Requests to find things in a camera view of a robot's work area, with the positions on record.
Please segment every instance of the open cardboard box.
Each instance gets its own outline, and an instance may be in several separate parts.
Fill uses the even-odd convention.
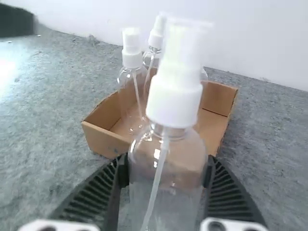
[[[216,156],[228,126],[237,88],[216,82],[204,83],[199,110],[199,134],[208,154]],[[128,151],[133,136],[121,120],[118,93],[105,98],[81,122],[90,149],[107,158]]]

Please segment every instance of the plastic tube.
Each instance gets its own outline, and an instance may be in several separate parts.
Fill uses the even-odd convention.
[[[137,98],[137,104],[138,104],[139,117],[140,119],[142,119],[142,111],[141,111],[141,103],[140,103],[140,98],[139,98],[136,70],[133,70],[133,80],[134,80],[134,86],[135,86],[135,92],[136,92],[136,98]]]
[[[147,95],[147,83],[149,81],[150,78],[150,73],[151,73],[151,69],[153,67],[153,63],[154,63],[154,58],[156,56],[156,52],[154,52],[151,56],[151,61],[150,61],[150,65],[148,68],[148,72],[146,73],[146,77],[145,77],[145,82],[144,82],[144,87],[143,87],[143,95],[146,96]]]
[[[164,131],[163,131],[162,140],[163,140],[163,142],[160,145],[160,155],[159,155],[157,169],[156,169],[155,176],[154,176],[152,191],[151,191],[151,195],[150,195],[150,201],[149,201],[149,205],[148,205],[148,208],[146,210],[140,231],[146,231],[146,227],[148,226],[150,217],[152,215],[156,196],[157,196],[157,191],[158,191],[158,187],[159,187],[160,178],[162,176],[164,163],[165,163],[166,156],[167,156],[167,153],[168,153],[168,150],[169,150],[169,138],[168,138],[168,134],[167,134],[166,129],[164,129]]]

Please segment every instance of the white wall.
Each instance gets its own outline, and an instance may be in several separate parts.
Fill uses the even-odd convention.
[[[204,64],[308,90],[308,0],[2,0],[52,29],[121,44],[121,28],[146,41],[159,11],[215,23]]]

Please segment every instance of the black object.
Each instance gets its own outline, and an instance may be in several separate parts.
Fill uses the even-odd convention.
[[[123,154],[80,183],[49,218],[91,223],[101,231],[116,231],[120,190],[128,184],[128,157]],[[209,157],[204,186],[208,188],[204,218],[252,221],[266,226],[244,187],[213,156]]]
[[[23,9],[0,3],[0,38],[33,34],[33,14]]]
[[[266,223],[243,185],[222,162],[211,157],[212,174],[208,189],[205,218],[223,218],[230,220]]]

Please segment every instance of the white spray pump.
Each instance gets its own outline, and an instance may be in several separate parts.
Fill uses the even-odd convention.
[[[159,66],[166,22],[166,14],[160,13],[156,17],[148,40],[148,50],[143,54],[143,65],[148,70],[143,88],[144,95],[148,95],[151,78],[156,74]]]

